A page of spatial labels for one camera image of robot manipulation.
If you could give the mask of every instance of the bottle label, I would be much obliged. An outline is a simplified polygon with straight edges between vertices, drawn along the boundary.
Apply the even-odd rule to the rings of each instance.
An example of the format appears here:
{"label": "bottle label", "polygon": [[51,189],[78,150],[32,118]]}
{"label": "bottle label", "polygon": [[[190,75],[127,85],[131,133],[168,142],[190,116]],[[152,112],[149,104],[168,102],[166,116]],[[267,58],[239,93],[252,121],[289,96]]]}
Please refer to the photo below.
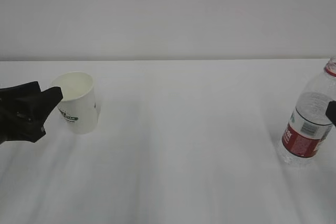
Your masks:
{"label": "bottle label", "polygon": [[284,147],[299,157],[312,157],[326,139],[332,123],[321,125],[306,120],[295,109],[282,136]]}

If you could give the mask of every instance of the plastic water bottle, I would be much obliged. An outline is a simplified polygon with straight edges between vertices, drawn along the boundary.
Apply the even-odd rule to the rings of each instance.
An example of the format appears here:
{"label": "plastic water bottle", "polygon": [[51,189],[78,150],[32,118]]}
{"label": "plastic water bottle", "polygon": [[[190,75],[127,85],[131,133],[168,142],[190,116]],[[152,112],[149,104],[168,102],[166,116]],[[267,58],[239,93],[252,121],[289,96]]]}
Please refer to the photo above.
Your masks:
{"label": "plastic water bottle", "polygon": [[336,57],[308,82],[299,97],[278,145],[278,153],[286,163],[305,165],[316,155],[333,126],[325,113],[334,100]]}

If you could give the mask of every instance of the gloved hand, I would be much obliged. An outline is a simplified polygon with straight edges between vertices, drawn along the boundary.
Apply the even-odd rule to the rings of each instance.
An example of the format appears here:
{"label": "gloved hand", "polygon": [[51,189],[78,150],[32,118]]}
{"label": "gloved hand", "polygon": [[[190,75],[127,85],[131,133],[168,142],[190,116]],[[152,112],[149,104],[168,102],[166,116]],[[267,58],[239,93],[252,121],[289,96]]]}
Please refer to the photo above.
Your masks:
{"label": "gloved hand", "polygon": [[59,87],[41,92],[37,81],[0,89],[0,143],[35,143],[46,134],[44,122],[62,99]]}

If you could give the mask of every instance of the white wall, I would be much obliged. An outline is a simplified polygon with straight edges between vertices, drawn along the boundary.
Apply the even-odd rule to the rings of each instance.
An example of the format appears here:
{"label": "white wall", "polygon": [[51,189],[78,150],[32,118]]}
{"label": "white wall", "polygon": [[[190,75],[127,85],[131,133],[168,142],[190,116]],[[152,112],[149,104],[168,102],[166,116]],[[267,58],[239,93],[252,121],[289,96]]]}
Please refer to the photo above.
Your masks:
{"label": "white wall", "polygon": [[3,60],[332,54],[336,0],[0,0]]}

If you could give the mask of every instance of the paper cup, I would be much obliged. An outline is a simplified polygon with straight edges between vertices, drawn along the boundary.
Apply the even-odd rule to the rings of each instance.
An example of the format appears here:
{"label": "paper cup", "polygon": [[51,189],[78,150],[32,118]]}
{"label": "paper cup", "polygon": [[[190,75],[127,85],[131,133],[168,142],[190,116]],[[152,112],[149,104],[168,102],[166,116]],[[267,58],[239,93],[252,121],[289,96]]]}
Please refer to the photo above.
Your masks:
{"label": "paper cup", "polygon": [[57,77],[52,87],[60,87],[63,99],[57,105],[70,129],[86,134],[97,126],[98,115],[93,90],[93,78],[83,72],[69,72]]}

